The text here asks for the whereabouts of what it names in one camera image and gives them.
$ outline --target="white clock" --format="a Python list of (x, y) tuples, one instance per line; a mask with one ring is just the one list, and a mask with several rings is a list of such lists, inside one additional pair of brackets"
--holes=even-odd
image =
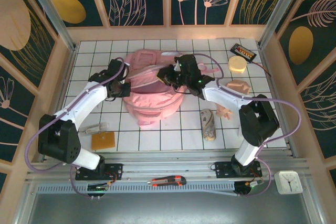
[(280, 194), (300, 194), (303, 192), (299, 174), (293, 170), (281, 170), (274, 174)]

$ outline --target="red wire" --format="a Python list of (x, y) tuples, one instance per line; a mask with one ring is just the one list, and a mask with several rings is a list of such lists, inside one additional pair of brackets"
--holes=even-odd
[(265, 71), (265, 73), (267, 73), (270, 77), (272, 77), (271, 74), (262, 65), (260, 65), (260, 64), (258, 64), (256, 62), (253, 62), (253, 61), (252, 61), (252, 63), (255, 64), (255, 65), (257, 65), (257, 66), (259, 66), (259, 67), (261, 67)]

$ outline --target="box cutter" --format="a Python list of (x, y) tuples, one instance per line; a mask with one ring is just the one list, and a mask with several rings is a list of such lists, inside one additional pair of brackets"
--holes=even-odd
[(154, 178), (147, 182), (149, 186), (183, 186), (187, 180), (183, 176), (168, 176), (163, 178)]

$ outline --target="white tiled floor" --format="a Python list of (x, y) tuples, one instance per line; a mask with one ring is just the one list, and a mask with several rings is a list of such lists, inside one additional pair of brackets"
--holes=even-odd
[[(252, 87), (251, 95), (264, 94), (271, 98), (270, 89), (264, 71), (249, 63), (242, 74), (231, 73), (228, 69), (228, 59), (234, 54), (229, 50), (239, 43), (257, 54), (254, 62), (261, 63), (255, 41), (250, 39), (201, 39), (201, 40), (123, 40), (123, 41), (82, 41), (79, 47), (75, 67), (72, 72), (65, 105), (69, 104), (85, 87), (88, 78), (103, 69), (107, 69), (109, 61), (116, 57), (125, 58), (127, 53), (139, 49), (158, 49), (180, 51), (184, 54), (202, 53), (217, 60), (224, 71), (226, 84), (232, 79), (244, 80)], [(206, 64), (211, 69), (216, 65), (210, 59), (196, 56), (198, 62)], [(220, 77), (220, 73), (210, 74)], [(204, 141), (201, 131), (200, 110), (211, 109), (214, 112), (216, 135), (214, 141)], [(169, 150), (210, 150), (236, 149), (242, 139), (238, 137), (239, 117), (232, 115), (230, 120), (215, 115), (214, 103), (200, 100), (192, 95), (186, 95), (180, 109), (172, 116), (157, 122), (150, 130), (142, 130), (136, 119), (128, 113), (121, 99), (113, 102), (100, 103), (84, 120), (81, 127), (108, 122), (109, 131), (115, 132), (116, 147), (102, 150), (103, 152), (127, 151), (169, 151)], [(279, 129), (275, 134), (281, 136)], [(91, 138), (81, 136), (82, 145), (90, 148)], [(286, 147), (285, 140), (268, 144), (268, 147)]]

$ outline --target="pink backpack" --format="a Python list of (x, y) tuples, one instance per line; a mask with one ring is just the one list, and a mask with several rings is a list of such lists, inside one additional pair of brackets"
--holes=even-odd
[[(127, 81), (131, 82), (131, 94), (123, 98), (127, 110), (138, 119), (141, 128), (150, 127), (155, 122), (174, 114), (180, 107), (186, 86), (177, 89), (166, 86), (157, 77), (161, 68), (175, 64), (174, 58), (179, 52), (158, 50), (138, 50), (126, 56), (130, 64)], [(207, 70), (199, 64), (202, 74), (217, 72), (219, 69)]]

